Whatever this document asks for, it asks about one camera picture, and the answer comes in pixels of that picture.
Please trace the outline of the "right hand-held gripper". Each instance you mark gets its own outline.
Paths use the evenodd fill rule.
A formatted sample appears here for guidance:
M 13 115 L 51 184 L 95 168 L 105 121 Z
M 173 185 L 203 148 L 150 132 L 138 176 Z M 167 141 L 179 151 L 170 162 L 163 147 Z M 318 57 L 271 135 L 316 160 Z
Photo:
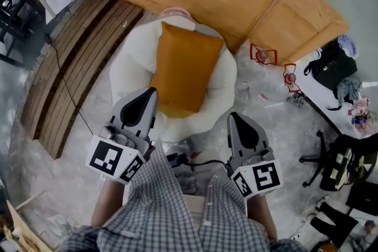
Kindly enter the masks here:
M 280 161 L 272 151 L 263 151 L 269 147 L 263 127 L 248 116 L 231 112 L 227 118 L 227 138 L 232 151 L 229 177 L 244 199 L 283 186 Z

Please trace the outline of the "orange pillow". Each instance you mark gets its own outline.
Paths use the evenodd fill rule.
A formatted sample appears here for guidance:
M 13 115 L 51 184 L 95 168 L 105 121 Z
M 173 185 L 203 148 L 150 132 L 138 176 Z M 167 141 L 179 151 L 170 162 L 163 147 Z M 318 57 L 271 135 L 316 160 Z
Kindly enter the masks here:
M 201 107 L 224 41 L 166 22 L 161 25 L 156 71 L 150 82 L 158 91 L 158 106 Z

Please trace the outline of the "person's left forearm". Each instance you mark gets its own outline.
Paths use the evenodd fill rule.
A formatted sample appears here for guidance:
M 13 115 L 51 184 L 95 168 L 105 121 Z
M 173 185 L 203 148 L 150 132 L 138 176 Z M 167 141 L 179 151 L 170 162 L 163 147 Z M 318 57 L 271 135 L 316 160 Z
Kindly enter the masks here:
M 124 184 L 105 180 L 94 207 L 91 226 L 102 227 L 122 207 L 124 190 Z

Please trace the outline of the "person's right forearm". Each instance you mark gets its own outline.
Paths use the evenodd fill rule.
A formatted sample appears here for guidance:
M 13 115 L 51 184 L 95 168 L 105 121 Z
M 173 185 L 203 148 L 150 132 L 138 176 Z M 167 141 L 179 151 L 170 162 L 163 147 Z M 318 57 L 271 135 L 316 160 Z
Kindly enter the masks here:
M 275 241 L 278 239 L 276 226 L 268 207 L 266 197 L 256 196 L 246 201 L 247 217 L 259 222 L 265 229 L 268 239 Z

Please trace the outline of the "mustard yellow seat pad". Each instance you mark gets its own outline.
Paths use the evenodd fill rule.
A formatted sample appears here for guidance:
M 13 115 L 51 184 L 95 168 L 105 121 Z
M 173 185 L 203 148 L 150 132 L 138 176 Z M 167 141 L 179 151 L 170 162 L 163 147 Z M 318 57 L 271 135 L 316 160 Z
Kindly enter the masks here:
M 168 104 L 160 104 L 158 111 L 170 119 L 185 119 L 200 111 L 200 106 L 193 109 L 181 109 Z

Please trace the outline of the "dark waist connector box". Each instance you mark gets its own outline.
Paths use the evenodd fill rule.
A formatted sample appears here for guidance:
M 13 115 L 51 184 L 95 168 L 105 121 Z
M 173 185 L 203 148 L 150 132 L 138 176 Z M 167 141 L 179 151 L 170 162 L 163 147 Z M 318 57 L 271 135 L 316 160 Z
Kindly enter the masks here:
M 166 159 L 172 168 L 176 168 L 189 163 L 188 157 L 184 153 L 172 153 L 170 155 L 167 155 Z

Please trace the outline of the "metal key bunch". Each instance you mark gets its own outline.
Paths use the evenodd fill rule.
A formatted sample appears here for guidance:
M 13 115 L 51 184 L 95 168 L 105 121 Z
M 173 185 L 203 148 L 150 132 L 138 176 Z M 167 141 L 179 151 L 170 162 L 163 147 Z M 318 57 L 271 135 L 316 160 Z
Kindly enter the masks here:
M 303 108 L 306 104 L 305 98 L 303 97 L 302 93 L 299 92 L 289 95 L 286 98 L 286 101 L 299 108 Z

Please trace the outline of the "white low bench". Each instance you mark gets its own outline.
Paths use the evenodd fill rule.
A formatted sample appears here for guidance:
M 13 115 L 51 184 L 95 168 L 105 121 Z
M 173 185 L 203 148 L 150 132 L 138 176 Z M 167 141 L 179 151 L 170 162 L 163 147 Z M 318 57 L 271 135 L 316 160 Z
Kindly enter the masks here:
M 345 134 L 354 138 L 367 138 L 378 133 L 378 121 L 372 125 L 368 125 L 365 129 L 359 129 L 352 124 L 352 116 L 348 115 L 348 111 L 352 107 L 350 103 L 343 103 L 338 111 L 330 111 L 328 108 L 336 108 L 338 100 L 334 97 L 331 90 L 320 85 L 309 73 L 304 74 L 305 67 L 314 60 L 312 55 L 308 55 L 298 60 L 296 64 L 296 84 L 301 91 L 319 108 L 324 114 L 325 119 L 339 134 Z

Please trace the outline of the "black office chair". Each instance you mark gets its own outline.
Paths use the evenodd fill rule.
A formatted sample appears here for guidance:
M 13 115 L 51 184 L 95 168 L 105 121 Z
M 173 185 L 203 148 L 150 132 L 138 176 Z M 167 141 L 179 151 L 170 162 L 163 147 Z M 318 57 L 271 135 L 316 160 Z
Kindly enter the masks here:
M 330 192 L 339 191 L 344 185 L 363 182 L 372 174 L 376 164 L 372 163 L 367 169 L 364 161 L 373 155 L 378 159 L 378 133 L 363 139 L 340 135 L 329 148 L 325 147 L 322 131 L 316 135 L 321 141 L 319 157 L 299 158 L 300 163 L 318 164 L 311 179 L 302 183 L 304 188 L 309 187 L 319 174 L 322 175 L 320 188 Z

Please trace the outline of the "grey plaid shirt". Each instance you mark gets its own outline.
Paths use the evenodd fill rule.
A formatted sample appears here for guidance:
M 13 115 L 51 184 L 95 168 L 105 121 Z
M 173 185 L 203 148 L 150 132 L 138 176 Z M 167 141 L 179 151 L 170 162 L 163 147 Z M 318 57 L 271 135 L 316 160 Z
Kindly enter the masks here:
M 102 226 L 73 231 L 60 252 L 307 252 L 296 240 L 270 241 L 247 217 L 226 170 L 215 171 L 195 220 L 161 142 L 132 179 L 129 197 Z

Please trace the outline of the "black backpack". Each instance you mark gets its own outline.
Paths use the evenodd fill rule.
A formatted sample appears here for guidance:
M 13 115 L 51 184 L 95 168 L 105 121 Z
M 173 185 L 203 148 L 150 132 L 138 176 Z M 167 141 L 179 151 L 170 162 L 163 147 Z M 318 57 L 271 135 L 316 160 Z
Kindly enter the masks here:
M 322 47 L 320 58 L 306 66 L 304 75 L 311 73 L 314 80 L 333 91 L 342 80 L 356 71 L 355 60 L 346 55 L 336 40 L 332 40 Z

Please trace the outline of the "green blue bottle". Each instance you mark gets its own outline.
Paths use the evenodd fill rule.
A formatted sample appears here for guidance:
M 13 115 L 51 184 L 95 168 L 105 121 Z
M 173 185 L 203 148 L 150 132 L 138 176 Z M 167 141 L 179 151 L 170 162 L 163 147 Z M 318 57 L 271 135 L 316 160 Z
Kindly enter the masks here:
M 351 119 L 351 124 L 359 131 L 362 131 L 363 129 L 366 128 L 366 123 L 367 123 L 366 115 L 354 116 Z

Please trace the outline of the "pink label bottle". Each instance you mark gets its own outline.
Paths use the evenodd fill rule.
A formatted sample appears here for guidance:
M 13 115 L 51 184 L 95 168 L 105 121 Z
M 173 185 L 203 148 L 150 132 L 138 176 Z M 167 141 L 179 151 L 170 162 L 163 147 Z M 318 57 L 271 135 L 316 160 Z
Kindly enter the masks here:
M 349 116 L 362 116 L 367 112 L 367 108 L 370 104 L 368 97 L 364 97 L 360 100 L 354 101 L 351 109 L 348 110 Z

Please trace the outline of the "pale cloth hat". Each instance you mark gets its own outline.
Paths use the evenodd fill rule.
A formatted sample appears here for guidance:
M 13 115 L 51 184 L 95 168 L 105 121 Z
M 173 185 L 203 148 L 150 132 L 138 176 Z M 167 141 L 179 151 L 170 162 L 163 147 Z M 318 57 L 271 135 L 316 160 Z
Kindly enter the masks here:
M 346 34 L 341 35 L 337 38 L 337 42 L 339 47 L 345 52 L 348 57 L 351 57 L 353 59 L 359 57 L 359 51 L 350 36 Z

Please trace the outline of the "black desk frame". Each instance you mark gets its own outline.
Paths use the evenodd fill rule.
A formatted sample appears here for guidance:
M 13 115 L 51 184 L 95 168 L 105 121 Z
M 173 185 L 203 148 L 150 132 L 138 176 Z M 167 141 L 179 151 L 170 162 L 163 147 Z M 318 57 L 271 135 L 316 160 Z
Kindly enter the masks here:
M 32 16 L 21 18 L 18 15 L 24 5 L 28 5 L 32 12 L 35 12 L 38 17 L 42 17 L 44 8 L 35 0 L 0 0 L 0 42 L 4 43 L 6 34 L 13 37 L 10 45 L 5 47 L 5 54 L 0 52 L 0 60 L 13 66 L 21 65 L 20 62 L 10 57 L 15 43 L 17 41 L 25 42 L 31 33 L 28 26 L 32 21 Z

